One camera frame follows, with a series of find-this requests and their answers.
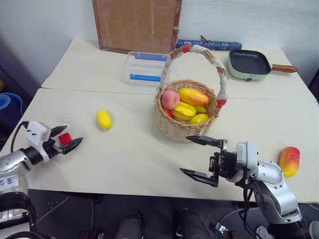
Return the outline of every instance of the red cube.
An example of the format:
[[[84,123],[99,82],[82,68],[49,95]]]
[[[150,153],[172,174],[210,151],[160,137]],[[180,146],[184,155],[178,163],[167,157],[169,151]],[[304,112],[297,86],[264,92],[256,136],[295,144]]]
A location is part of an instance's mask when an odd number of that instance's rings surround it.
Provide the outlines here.
[[[69,142],[72,141],[72,137],[69,133],[65,133],[59,136],[59,141],[63,146],[66,146]]]

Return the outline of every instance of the electric frying pan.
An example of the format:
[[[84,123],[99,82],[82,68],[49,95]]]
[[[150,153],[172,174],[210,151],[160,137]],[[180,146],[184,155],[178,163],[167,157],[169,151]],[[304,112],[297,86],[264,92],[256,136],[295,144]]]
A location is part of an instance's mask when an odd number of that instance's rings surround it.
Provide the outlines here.
[[[293,73],[296,66],[270,64],[267,58],[258,51],[232,50],[227,59],[230,74],[246,81],[261,80],[271,71]]]

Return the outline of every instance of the clear plastic box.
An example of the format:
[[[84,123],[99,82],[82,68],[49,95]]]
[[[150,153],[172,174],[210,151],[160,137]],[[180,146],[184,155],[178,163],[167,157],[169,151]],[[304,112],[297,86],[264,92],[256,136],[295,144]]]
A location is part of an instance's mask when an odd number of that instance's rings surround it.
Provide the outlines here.
[[[124,79],[131,84],[158,86],[168,54],[131,51],[124,64]]]

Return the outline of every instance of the toy fruit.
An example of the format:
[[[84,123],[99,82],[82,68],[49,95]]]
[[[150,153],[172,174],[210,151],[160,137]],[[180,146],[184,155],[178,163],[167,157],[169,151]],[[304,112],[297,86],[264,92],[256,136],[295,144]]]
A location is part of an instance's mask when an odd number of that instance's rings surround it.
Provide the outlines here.
[[[96,120],[103,129],[109,129],[112,126],[110,114],[105,110],[99,110],[96,113]]]
[[[190,121],[189,124],[200,124],[209,120],[209,117],[205,114],[195,115]]]
[[[164,112],[165,112],[169,117],[171,117],[171,118],[174,117],[174,116],[173,116],[173,112],[172,112],[171,110],[169,110],[169,109],[167,109],[167,108],[164,108]]]
[[[177,91],[180,98],[193,106],[206,106],[209,104],[209,97],[202,91],[193,88],[180,88]]]
[[[294,176],[299,169],[300,152],[295,147],[286,147],[280,152],[279,166],[285,177]]]
[[[206,108],[204,106],[194,106],[195,107],[195,110],[198,112],[198,113],[206,113]]]
[[[179,102],[178,106],[173,110],[173,115],[181,120],[191,120],[196,114],[194,106]]]
[[[169,110],[173,110],[178,106],[180,96],[174,91],[165,91],[161,97],[161,103]]]

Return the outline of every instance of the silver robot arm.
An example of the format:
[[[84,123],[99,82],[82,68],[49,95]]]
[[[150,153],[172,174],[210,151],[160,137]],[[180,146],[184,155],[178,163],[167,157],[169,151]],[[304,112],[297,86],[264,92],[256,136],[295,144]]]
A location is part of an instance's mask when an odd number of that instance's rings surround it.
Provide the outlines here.
[[[236,152],[227,151],[227,140],[206,136],[189,136],[189,140],[220,148],[210,158],[209,171],[206,174],[181,168],[192,179],[218,186],[218,177],[235,183],[245,190],[254,192],[255,200],[266,220],[268,232],[276,239],[310,239],[308,229],[302,221],[298,201],[285,183],[281,168],[272,161],[258,161],[257,145],[253,142],[238,143]]]
[[[30,147],[13,152],[13,142],[18,129],[26,128]],[[67,154],[75,149],[83,138],[77,138],[64,147],[55,145],[51,139],[60,134],[66,126],[53,129],[36,121],[23,121],[13,136],[11,153],[0,157],[0,235],[1,238],[20,231],[34,231],[35,209],[27,196],[26,175],[33,167],[57,154]]]

